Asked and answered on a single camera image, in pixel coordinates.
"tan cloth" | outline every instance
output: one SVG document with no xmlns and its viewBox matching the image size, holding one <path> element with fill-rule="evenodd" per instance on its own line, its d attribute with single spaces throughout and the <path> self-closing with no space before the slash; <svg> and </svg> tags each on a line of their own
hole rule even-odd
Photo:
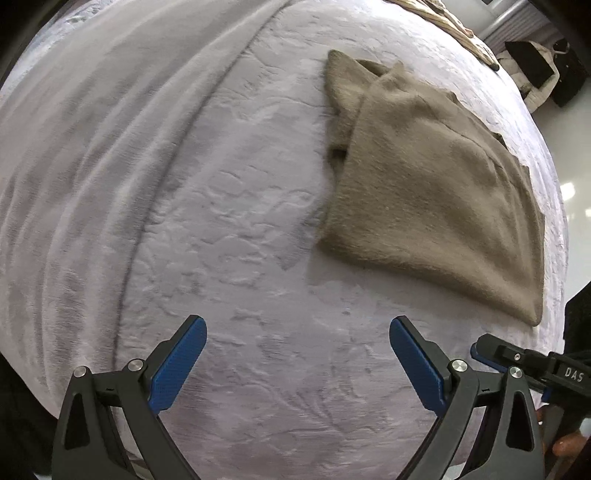
<svg viewBox="0 0 591 480">
<path fill-rule="evenodd" d="M 453 15 L 442 3 L 441 0 L 386 0 L 397 4 L 405 10 L 423 17 L 428 22 L 437 25 L 443 31 L 455 38 L 462 47 L 471 52 L 477 59 L 484 62 L 491 69 L 497 72 L 500 68 L 495 55 L 486 44 L 469 28 L 464 27 L 462 22 Z"/>
<path fill-rule="evenodd" d="M 454 93 L 331 51 L 336 190 L 320 246 L 441 284 L 529 325 L 542 315 L 544 218 L 529 169 Z"/>
</svg>

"blanket fold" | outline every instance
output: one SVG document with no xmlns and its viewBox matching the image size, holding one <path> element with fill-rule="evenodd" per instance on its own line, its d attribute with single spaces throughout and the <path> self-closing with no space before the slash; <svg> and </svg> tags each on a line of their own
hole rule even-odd
<svg viewBox="0 0 591 480">
<path fill-rule="evenodd" d="M 2 104 L 0 350 L 53 414 L 75 366 L 114 368 L 160 182 L 209 95 L 286 3 L 123 2 L 54 45 Z"/>
<path fill-rule="evenodd" d="M 450 34 L 467 51 L 497 72 L 501 67 L 490 48 L 469 28 L 453 15 L 441 0 L 385 0 L 409 12 L 423 17 L 428 22 Z"/>
</svg>

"finger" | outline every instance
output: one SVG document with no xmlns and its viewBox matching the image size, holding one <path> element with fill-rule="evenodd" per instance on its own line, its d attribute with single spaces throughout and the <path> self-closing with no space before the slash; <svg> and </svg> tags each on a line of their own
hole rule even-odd
<svg viewBox="0 0 591 480">
<path fill-rule="evenodd" d="M 552 452 L 559 457 L 576 457 L 583 450 L 585 443 L 587 439 L 580 432 L 570 433 L 554 444 Z"/>
<path fill-rule="evenodd" d="M 538 421 L 542 421 L 544 420 L 544 410 L 545 410 L 545 405 L 538 408 L 538 410 L 535 411 L 535 417 L 538 419 Z"/>
</svg>

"human hand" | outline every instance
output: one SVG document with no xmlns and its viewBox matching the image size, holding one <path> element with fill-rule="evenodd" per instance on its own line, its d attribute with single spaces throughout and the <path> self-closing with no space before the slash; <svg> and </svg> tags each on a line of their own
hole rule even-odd
<svg viewBox="0 0 591 480">
<path fill-rule="evenodd" d="M 539 408 L 536 412 L 536 416 L 538 422 L 544 421 L 544 407 Z M 581 453 L 583 447 L 587 443 L 587 439 L 581 434 L 580 431 L 576 431 L 573 433 L 569 433 L 564 437 L 558 439 L 551 445 L 552 453 L 555 454 L 558 458 L 561 458 L 562 465 L 558 470 L 558 473 L 555 478 L 560 478 L 566 470 L 570 467 L 573 463 L 574 459 Z M 542 445 L 544 454 L 546 450 L 550 447 L 549 445 Z"/>
</svg>

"textured bedspread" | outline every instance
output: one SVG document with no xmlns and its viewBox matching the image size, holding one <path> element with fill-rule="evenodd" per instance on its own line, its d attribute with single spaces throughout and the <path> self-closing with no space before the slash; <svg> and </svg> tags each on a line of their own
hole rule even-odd
<svg viewBox="0 0 591 480">
<path fill-rule="evenodd" d="M 539 327 L 314 247 L 333 188 L 325 162 L 333 112 L 323 92 L 331 48 L 384 64 L 401 60 L 456 92 L 530 168 L 545 214 Z M 382 0 L 294 1 L 256 35 L 182 135 L 111 319 L 117 334 L 106 357 L 43 350 L 32 365 L 6 337 L 0 349 L 57 413 L 67 378 L 39 384 L 46 365 L 121 367 L 197 313 L 208 323 L 207 346 L 162 417 L 203 479 L 390 478 L 433 421 L 391 351 L 391 318 L 406 314 L 450 357 L 466 358 L 485 332 L 557 349 L 566 259 L 554 166 L 504 71 L 492 72 L 434 25 Z M 1 315 L 6 329 L 33 331 L 43 322 L 32 324 L 26 312 L 10 316 L 6 303 Z M 91 351 L 93 339 L 86 341 Z"/>
</svg>

